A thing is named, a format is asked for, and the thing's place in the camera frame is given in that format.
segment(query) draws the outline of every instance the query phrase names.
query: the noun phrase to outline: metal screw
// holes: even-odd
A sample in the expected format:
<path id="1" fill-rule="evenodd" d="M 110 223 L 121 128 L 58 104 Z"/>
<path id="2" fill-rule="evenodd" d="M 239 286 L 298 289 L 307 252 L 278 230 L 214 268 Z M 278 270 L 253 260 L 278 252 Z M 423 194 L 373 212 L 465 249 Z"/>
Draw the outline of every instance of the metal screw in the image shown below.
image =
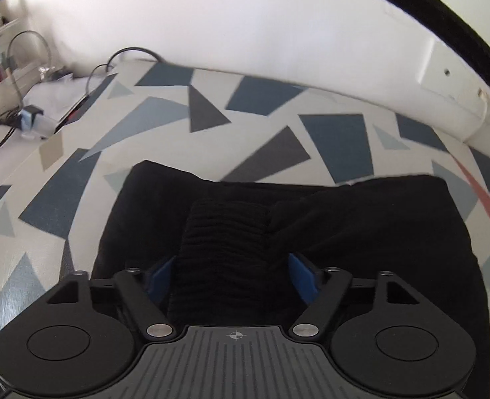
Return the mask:
<path id="1" fill-rule="evenodd" d="M 311 337 L 319 332 L 319 328 L 313 324 L 298 324 L 293 327 L 293 333 L 300 337 Z"/>
<path id="2" fill-rule="evenodd" d="M 153 324 L 147 327 L 147 334 L 152 337 L 166 337 L 173 333 L 173 327 L 167 324 Z"/>

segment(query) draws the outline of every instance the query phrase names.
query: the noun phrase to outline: blue and black object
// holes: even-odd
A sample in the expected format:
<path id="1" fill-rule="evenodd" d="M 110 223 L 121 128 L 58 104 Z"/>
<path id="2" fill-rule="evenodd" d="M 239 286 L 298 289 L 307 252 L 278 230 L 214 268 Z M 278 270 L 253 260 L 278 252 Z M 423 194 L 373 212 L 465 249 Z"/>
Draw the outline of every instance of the blue and black object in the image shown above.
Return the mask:
<path id="1" fill-rule="evenodd" d="M 165 315 L 174 261 L 75 272 L 29 306 L 0 332 L 7 399 L 462 397 L 472 339 L 394 273 L 353 278 L 289 254 L 307 308 L 288 331 L 177 331 Z"/>

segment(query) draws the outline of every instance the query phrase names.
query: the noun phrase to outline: white cable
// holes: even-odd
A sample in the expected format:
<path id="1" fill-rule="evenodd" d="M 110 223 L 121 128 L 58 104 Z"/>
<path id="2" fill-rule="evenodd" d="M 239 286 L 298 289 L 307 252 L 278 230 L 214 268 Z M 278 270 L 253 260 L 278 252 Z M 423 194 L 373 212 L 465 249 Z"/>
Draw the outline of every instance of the white cable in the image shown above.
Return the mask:
<path id="1" fill-rule="evenodd" d="M 478 96 L 485 103 L 485 108 L 483 109 L 483 117 L 481 118 L 481 122 L 479 123 L 479 126 L 476 127 L 475 130 L 469 134 L 469 136 L 462 139 L 462 142 L 464 144 L 466 144 L 467 141 L 472 139 L 481 130 L 489 115 L 490 105 L 489 105 L 488 95 L 483 90 L 479 89 Z"/>

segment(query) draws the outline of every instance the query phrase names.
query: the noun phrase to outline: geometric patterned tablecloth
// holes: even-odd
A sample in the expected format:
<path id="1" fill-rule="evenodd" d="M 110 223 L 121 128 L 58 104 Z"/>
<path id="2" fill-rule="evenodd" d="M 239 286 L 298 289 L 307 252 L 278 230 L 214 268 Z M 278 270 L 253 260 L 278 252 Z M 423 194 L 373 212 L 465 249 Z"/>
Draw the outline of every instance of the geometric patterned tablecloth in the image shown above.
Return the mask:
<path id="1" fill-rule="evenodd" d="M 334 186 L 442 177 L 470 232 L 490 306 L 487 156 L 339 94 L 148 62 L 114 72 L 0 187 L 0 328 L 59 277 L 92 269 L 123 181 L 143 160 L 214 181 Z"/>

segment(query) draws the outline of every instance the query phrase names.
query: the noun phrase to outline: black garment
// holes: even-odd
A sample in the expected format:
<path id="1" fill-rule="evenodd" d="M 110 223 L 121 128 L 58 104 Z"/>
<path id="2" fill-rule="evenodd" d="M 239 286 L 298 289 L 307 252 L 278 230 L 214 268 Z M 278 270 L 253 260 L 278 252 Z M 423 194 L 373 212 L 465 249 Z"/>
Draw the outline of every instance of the black garment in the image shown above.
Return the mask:
<path id="1" fill-rule="evenodd" d="M 168 303 L 175 325 L 287 328 L 304 310 L 289 252 L 360 278 L 397 273 L 470 334 L 477 361 L 464 392 L 490 398 L 487 295 L 468 231 L 436 177 L 336 188 L 240 184 L 145 161 L 112 209 L 92 277 L 177 255 Z"/>

